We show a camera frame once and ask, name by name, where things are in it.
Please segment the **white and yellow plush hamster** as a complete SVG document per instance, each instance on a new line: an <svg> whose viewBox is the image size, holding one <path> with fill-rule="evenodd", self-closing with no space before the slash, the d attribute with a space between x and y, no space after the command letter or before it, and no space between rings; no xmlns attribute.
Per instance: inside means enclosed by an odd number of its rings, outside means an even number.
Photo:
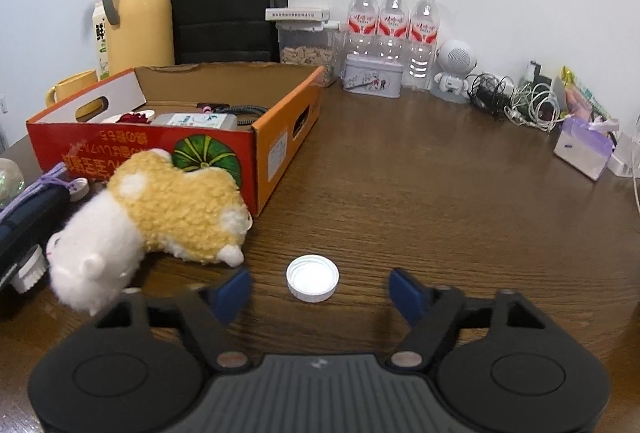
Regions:
<svg viewBox="0 0 640 433"><path fill-rule="evenodd" d="M149 253L241 265L252 225L238 183L218 162L180 169L165 150L143 150L51 236L51 288L61 303L94 315L120 296Z"/></svg>

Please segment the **red fabric item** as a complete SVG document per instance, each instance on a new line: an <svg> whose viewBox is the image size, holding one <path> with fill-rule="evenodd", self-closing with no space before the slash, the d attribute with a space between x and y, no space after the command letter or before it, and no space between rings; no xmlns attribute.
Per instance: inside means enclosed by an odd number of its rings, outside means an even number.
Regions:
<svg viewBox="0 0 640 433"><path fill-rule="evenodd" d="M122 114L116 119L116 123L150 124L154 118L154 110L142 110L142 112L126 112L126 114Z"/></svg>

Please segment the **navy zip pouch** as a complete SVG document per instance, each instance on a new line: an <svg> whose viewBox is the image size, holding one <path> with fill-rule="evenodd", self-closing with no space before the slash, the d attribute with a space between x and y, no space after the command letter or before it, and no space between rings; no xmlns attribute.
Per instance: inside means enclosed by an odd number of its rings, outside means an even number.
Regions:
<svg viewBox="0 0 640 433"><path fill-rule="evenodd" d="M69 205L68 191L51 187L22 202L1 222L1 289L11 286L21 260L33 245L38 243L46 255L47 241L60 227Z"/></svg>

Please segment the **clear plastic wipes box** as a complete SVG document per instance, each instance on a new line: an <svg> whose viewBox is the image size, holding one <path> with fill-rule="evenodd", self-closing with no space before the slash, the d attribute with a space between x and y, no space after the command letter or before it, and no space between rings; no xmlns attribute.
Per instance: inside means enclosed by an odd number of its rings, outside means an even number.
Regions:
<svg viewBox="0 0 640 433"><path fill-rule="evenodd" d="M216 114L216 112L173 112L161 114L153 119L152 126L214 129L235 131L238 118L232 114Z"/></svg>

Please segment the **small white bottle cap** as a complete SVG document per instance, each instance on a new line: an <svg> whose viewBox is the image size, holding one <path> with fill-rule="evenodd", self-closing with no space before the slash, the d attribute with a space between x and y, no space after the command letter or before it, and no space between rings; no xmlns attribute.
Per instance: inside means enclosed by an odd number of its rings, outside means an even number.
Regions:
<svg viewBox="0 0 640 433"><path fill-rule="evenodd" d="M288 290L296 299L306 303L320 303L334 294L340 282L336 264L319 254L296 257L285 271Z"/></svg>

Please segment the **red cardboard box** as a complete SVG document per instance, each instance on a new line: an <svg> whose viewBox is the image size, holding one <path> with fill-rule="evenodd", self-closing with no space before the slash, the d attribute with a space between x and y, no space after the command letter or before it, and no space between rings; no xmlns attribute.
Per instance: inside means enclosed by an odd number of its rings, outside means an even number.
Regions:
<svg viewBox="0 0 640 433"><path fill-rule="evenodd" d="M258 216L320 115L321 67L214 63L138 67L43 109L26 122L40 168L106 181L132 155L161 148L178 167L227 169ZM203 107L257 106L265 113L235 130L123 123L134 110L193 114Z"/></svg>

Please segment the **white ribbed round knob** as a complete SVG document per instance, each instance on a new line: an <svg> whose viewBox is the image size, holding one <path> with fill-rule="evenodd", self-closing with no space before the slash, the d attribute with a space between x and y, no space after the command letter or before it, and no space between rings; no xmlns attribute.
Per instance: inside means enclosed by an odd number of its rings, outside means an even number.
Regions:
<svg viewBox="0 0 640 433"><path fill-rule="evenodd" d="M29 249L26 257L21 260L16 274L11 279L11 286L18 293L25 293L32 289L48 270L46 256L38 243Z"/></svg>

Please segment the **small decorated tin box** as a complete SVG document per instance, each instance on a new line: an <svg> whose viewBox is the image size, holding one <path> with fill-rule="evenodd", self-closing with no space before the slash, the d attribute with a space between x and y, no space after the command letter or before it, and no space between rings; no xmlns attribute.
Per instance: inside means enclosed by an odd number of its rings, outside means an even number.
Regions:
<svg viewBox="0 0 640 433"><path fill-rule="evenodd" d="M399 98L401 76L402 65L396 60L348 54L341 79L349 93Z"/></svg>

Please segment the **iridescent glass ball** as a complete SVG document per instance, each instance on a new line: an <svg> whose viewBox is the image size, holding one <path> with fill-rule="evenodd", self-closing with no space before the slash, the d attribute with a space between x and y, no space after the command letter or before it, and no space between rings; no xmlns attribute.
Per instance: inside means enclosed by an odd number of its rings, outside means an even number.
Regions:
<svg viewBox="0 0 640 433"><path fill-rule="evenodd" d="M11 159L0 159L0 209L6 208L25 187L24 175Z"/></svg>

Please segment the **water bottle right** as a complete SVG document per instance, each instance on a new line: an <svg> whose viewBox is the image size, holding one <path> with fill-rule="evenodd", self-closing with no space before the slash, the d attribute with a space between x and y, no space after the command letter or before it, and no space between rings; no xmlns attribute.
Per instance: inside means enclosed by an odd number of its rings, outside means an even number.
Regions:
<svg viewBox="0 0 640 433"><path fill-rule="evenodd" d="M401 84L426 90L439 32L436 0L418 0L409 18L408 46Z"/></svg>

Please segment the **clear snack container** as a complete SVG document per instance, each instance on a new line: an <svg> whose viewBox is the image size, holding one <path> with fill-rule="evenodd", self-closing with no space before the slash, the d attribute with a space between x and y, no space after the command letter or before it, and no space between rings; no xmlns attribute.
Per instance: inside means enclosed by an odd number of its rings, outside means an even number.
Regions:
<svg viewBox="0 0 640 433"><path fill-rule="evenodd" d="M322 67L322 86L334 82L341 24L327 8L267 8L265 20L276 25L282 64Z"/></svg>

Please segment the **yellow ceramic mug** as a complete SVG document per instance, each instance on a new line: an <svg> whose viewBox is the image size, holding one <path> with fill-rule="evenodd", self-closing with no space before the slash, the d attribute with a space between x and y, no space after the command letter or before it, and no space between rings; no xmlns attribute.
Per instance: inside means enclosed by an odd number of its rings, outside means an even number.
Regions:
<svg viewBox="0 0 640 433"><path fill-rule="evenodd" d="M94 70L77 72L77 74L58 81L54 86L51 86L44 97L44 104L50 107L64 100L64 98L88 88L88 86L92 86L96 81L98 81L98 76Z"/></svg>

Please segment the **water bottle left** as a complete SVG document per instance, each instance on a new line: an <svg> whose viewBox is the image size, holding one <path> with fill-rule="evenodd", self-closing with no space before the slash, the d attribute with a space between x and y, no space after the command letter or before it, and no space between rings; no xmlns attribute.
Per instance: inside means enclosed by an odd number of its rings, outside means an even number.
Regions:
<svg viewBox="0 0 640 433"><path fill-rule="evenodd" d="M371 55L374 48L377 23L377 0L352 0L349 3L347 12L346 53Z"/></svg>

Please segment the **water bottle middle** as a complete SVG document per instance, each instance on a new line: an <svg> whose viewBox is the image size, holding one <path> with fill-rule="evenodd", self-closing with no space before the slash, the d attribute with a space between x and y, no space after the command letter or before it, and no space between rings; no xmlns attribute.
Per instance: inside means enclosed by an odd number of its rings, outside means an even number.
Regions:
<svg viewBox="0 0 640 433"><path fill-rule="evenodd" d="M407 37L409 14L405 0L383 0L378 9L378 56L399 62Z"/></svg>

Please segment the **white milk carton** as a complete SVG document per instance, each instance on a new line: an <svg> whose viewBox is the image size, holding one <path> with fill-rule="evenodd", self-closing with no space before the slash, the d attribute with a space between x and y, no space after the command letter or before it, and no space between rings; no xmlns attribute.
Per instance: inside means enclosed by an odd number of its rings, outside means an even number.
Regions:
<svg viewBox="0 0 640 433"><path fill-rule="evenodd" d="M110 68L108 67L108 55L107 55L107 40L106 40L106 16L104 7L101 2L94 4L92 12L92 23L94 31L94 41L96 42L96 75L100 80L107 78L110 75Z"/></svg>

